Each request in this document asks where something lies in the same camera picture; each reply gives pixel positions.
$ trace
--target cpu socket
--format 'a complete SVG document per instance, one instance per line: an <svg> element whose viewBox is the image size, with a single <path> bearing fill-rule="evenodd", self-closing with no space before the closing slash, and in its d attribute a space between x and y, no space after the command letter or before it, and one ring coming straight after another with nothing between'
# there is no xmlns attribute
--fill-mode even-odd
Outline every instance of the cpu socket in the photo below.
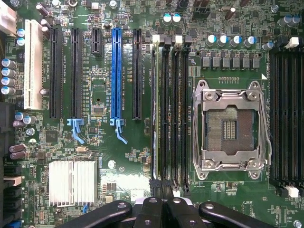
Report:
<svg viewBox="0 0 304 228"><path fill-rule="evenodd" d="M200 80L194 92L193 164L200 180L212 171L247 171L259 178L271 144L264 97L257 81L244 90L210 89Z"/></svg>

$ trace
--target short pcie slot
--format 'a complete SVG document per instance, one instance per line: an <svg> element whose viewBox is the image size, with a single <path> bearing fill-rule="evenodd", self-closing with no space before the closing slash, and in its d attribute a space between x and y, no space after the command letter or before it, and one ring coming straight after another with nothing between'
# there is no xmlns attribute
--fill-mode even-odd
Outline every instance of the short pcie slot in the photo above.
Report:
<svg viewBox="0 0 304 228"><path fill-rule="evenodd" d="M71 29L71 118L81 118L82 112L82 31Z"/></svg>
<svg viewBox="0 0 304 228"><path fill-rule="evenodd" d="M61 28L51 28L49 116L62 118L62 55L63 36Z"/></svg>
<svg viewBox="0 0 304 228"><path fill-rule="evenodd" d="M142 30L133 30L133 113L134 120L142 119Z"/></svg>
<svg viewBox="0 0 304 228"><path fill-rule="evenodd" d="M112 30L112 77L111 77L111 118L110 125L116 126L116 136L125 144L128 142L122 137L122 29L114 28Z"/></svg>

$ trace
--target pci slot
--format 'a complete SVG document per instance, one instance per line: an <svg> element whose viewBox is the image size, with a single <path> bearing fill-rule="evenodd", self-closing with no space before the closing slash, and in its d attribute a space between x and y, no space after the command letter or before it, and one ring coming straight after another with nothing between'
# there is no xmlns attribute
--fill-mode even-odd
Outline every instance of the pci slot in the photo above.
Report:
<svg viewBox="0 0 304 228"><path fill-rule="evenodd" d="M111 118L110 125L115 126L116 136L127 144L128 141L122 137L124 119L122 118L122 29L112 30L112 78L111 78Z"/></svg>
<svg viewBox="0 0 304 228"><path fill-rule="evenodd" d="M103 34L100 28L92 28L91 53L103 56Z"/></svg>
<svg viewBox="0 0 304 228"><path fill-rule="evenodd" d="M82 31L71 29L71 118L81 118L82 112Z"/></svg>
<svg viewBox="0 0 304 228"><path fill-rule="evenodd" d="M134 120L142 119L142 30L133 30L133 114Z"/></svg>
<svg viewBox="0 0 304 228"><path fill-rule="evenodd" d="M63 36L61 28L51 28L51 56L50 56L50 91L49 91L49 116L62 118L62 55Z"/></svg>
<svg viewBox="0 0 304 228"><path fill-rule="evenodd" d="M42 110L42 45L41 25L25 20L24 109Z"/></svg>

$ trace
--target blue pcie slot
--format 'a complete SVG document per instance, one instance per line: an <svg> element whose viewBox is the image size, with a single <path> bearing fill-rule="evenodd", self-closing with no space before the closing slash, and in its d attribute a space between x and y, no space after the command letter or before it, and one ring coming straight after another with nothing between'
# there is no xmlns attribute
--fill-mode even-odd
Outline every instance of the blue pcie slot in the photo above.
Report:
<svg viewBox="0 0 304 228"><path fill-rule="evenodd" d="M112 100L110 125L116 126L117 138L127 144L128 141L122 137L124 119L122 119L122 29L112 30Z"/></svg>

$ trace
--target white pci slot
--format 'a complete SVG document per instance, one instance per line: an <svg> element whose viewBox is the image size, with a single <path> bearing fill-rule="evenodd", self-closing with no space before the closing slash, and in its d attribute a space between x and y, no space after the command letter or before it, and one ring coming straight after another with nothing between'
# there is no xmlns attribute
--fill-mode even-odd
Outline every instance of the white pci slot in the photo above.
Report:
<svg viewBox="0 0 304 228"><path fill-rule="evenodd" d="M41 25L25 20L24 109L41 110L42 44Z"/></svg>

